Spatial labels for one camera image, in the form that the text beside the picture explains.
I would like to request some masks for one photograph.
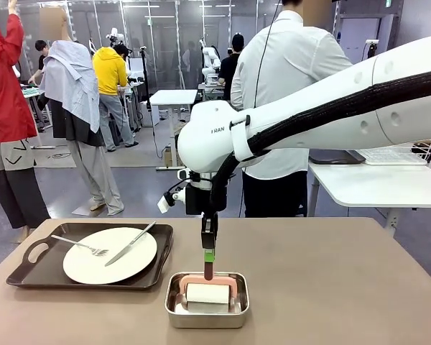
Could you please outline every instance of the red coat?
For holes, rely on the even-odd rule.
[[[11,14],[6,37],[0,33],[0,142],[13,142],[35,137],[34,120],[22,94],[13,65],[21,55],[24,30],[19,17]]]

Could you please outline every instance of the mannequin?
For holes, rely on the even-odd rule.
[[[9,0],[6,38],[0,33],[0,204],[11,227],[21,229],[17,242],[29,236],[48,214],[34,172],[27,138],[37,135],[34,121],[13,70],[24,38],[16,0]]]
[[[75,165],[92,195],[94,211],[107,205],[108,215],[124,210],[116,182],[102,148],[99,93],[88,49],[72,42],[68,18],[61,8],[40,9],[40,29],[55,40],[45,58],[39,107],[52,109],[53,136],[65,138]]]

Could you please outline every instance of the fork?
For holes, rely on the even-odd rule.
[[[107,255],[107,253],[108,253],[108,249],[93,248],[93,247],[87,246],[86,244],[82,244],[80,242],[75,242],[75,241],[72,241],[71,239],[65,239],[64,237],[60,237],[60,236],[56,236],[56,235],[51,235],[51,237],[53,239],[60,239],[61,241],[69,242],[69,243],[74,244],[76,246],[80,246],[80,247],[84,247],[86,249],[89,249],[89,250],[91,250],[91,254],[94,255],[95,257],[103,257],[103,256]]]

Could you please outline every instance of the yellow jacket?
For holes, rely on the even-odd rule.
[[[93,57],[93,67],[98,77],[99,93],[103,95],[117,94],[116,87],[126,86],[126,64],[113,48],[103,47]]]

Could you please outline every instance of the wire basket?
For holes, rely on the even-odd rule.
[[[426,165],[431,157],[431,140],[407,144],[358,149],[369,165]]]

